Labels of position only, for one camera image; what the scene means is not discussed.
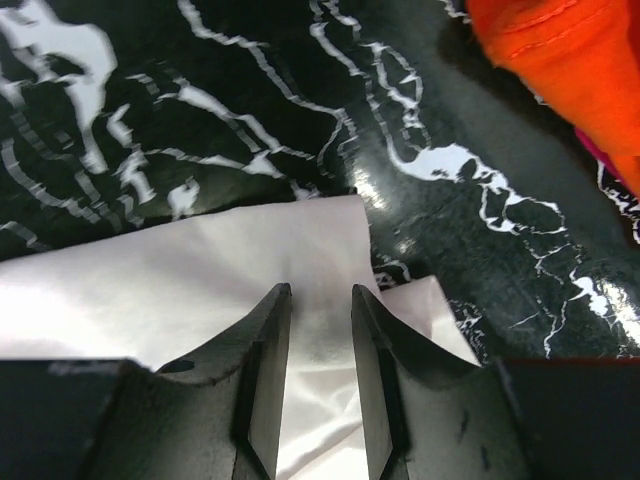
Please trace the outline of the white and green t-shirt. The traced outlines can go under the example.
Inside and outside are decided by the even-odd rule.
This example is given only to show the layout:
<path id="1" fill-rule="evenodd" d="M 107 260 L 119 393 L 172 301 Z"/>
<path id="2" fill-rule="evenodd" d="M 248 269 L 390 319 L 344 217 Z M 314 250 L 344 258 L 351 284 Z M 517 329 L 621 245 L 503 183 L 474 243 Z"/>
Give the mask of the white and green t-shirt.
<path id="1" fill-rule="evenodd" d="M 6 261 L 1 353 L 158 367 L 279 282 L 292 287 L 294 315 L 277 475 L 362 479 L 349 314 L 352 287 L 376 281 L 356 197 L 239 208 Z"/>

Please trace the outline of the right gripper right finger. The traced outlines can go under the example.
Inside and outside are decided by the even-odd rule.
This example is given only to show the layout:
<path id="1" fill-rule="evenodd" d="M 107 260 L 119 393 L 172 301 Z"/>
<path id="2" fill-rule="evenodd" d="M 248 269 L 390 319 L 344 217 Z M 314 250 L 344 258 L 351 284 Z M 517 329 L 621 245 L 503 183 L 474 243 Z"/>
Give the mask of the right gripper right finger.
<path id="1" fill-rule="evenodd" d="M 352 289 L 352 337 L 371 479 L 527 479 L 493 367 L 477 367 Z"/>

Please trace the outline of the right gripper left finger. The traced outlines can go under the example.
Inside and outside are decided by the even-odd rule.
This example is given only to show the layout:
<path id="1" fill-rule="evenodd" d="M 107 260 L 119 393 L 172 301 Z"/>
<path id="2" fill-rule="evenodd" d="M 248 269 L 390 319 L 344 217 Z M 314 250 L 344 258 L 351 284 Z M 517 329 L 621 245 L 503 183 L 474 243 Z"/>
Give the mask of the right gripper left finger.
<path id="1" fill-rule="evenodd" d="M 275 478 L 291 314 L 279 283 L 157 372 L 128 367 L 80 478 Z"/>

